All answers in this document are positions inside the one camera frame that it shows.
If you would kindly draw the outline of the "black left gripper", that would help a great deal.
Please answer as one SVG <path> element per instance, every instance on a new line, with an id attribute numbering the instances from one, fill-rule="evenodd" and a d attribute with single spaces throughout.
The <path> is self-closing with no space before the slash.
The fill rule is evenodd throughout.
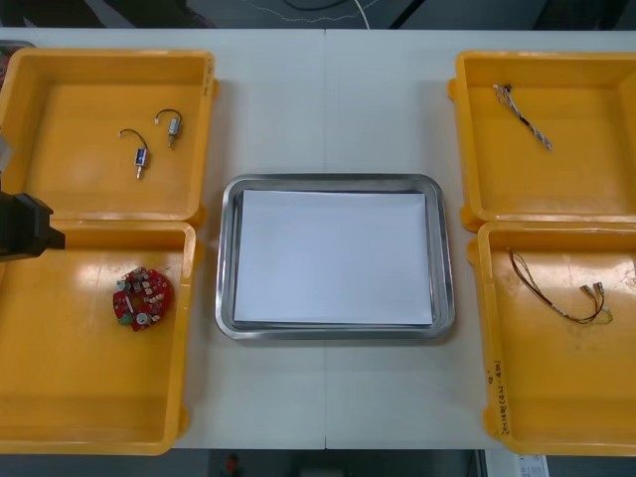
<path id="1" fill-rule="evenodd" d="M 40 256 L 64 249 L 66 236 L 51 228 L 53 210 L 28 194 L 1 193 L 1 261 Z"/>

